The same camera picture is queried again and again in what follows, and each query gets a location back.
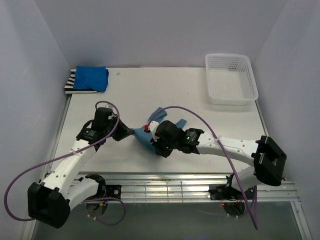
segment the folded blue cloth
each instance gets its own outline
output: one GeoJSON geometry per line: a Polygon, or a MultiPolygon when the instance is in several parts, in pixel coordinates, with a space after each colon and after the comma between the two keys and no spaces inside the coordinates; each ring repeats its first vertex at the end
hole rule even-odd
{"type": "MultiPolygon", "coordinates": [[[[148,119],[149,120],[152,118],[152,116],[154,116],[156,113],[158,113],[160,110],[162,109],[162,107],[158,107],[157,110],[155,110],[151,116],[148,119]]],[[[159,113],[157,116],[155,116],[155,118],[153,119],[153,121],[156,121],[158,123],[161,123],[162,120],[167,116],[167,112],[166,111],[162,111],[161,113],[159,113]]],[[[175,125],[178,128],[183,128],[186,125],[187,121],[184,119],[180,119],[180,121],[178,121],[175,125]]],[[[153,153],[156,153],[156,149],[154,146],[151,145],[150,140],[152,139],[152,134],[151,132],[145,132],[145,126],[142,126],[141,128],[132,128],[132,130],[134,131],[134,137],[148,150],[150,150],[153,153]]]]}
{"type": "Polygon", "coordinates": [[[108,77],[109,71],[105,66],[76,66],[73,88],[105,92],[108,86],[108,77]]]}

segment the white wall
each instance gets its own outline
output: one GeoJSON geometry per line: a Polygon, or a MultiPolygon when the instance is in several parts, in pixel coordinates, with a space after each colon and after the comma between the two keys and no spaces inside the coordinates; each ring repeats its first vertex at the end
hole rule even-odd
{"type": "Polygon", "coordinates": [[[253,62],[287,0],[35,0],[71,67],[253,62]]]}
{"type": "Polygon", "coordinates": [[[286,174],[320,239],[320,1],[288,0],[254,64],[270,135],[287,153],[286,174]]]}
{"type": "MultiPolygon", "coordinates": [[[[20,172],[48,155],[70,67],[34,0],[0,0],[0,196],[20,172]]],[[[41,170],[9,194],[14,214],[27,216],[27,189],[41,170]]],[[[0,207],[0,239],[18,240],[23,223],[0,207]]]]}

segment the tabletop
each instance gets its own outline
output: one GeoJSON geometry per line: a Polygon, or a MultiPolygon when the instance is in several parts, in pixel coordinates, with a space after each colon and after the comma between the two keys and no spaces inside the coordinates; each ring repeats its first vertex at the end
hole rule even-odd
{"type": "MultiPolygon", "coordinates": [[[[94,118],[95,103],[112,102],[120,119],[130,128],[140,128],[158,107],[182,106],[203,117],[218,136],[259,140],[263,124],[255,102],[245,106],[213,105],[207,96],[206,69],[199,67],[108,68],[104,93],[73,94],[67,110],[55,157],[68,153],[84,123],[94,118]]],[[[165,120],[187,121],[184,129],[207,127],[192,114],[168,109],[165,120]]],[[[232,160],[237,171],[248,165],[232,160]]],[[[60,161],[54,162],[54,170],[60,161]]],[[[116,142],[107,139],[85,164],[81,173],[231,173],[225,157],[185,154],[174,150],[167,158],[145,149],[134,136],[116,142]]]]}

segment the striped cloth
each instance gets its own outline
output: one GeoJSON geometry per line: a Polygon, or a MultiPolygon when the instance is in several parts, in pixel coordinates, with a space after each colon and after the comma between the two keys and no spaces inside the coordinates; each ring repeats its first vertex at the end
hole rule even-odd
{"type": "Polygon", "coordinates": [[[76,71],[77,71],[76,69],[71,70],[71,75],[70,75],[70,77],[64,87],[65,94],[93,94],[93,93],[97,93],[97,91],[95,91],[93,89],[74,89],[76,71]]]}

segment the plastic basket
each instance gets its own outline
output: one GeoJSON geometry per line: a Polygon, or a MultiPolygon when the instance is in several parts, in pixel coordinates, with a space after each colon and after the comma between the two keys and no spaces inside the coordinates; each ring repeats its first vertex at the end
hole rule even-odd
{"type": "Polygon", "coordinates": [[[258,99],[250,60],[238,54],[205,56],[208,95],[213,104],[245,105],[258,99]]]}

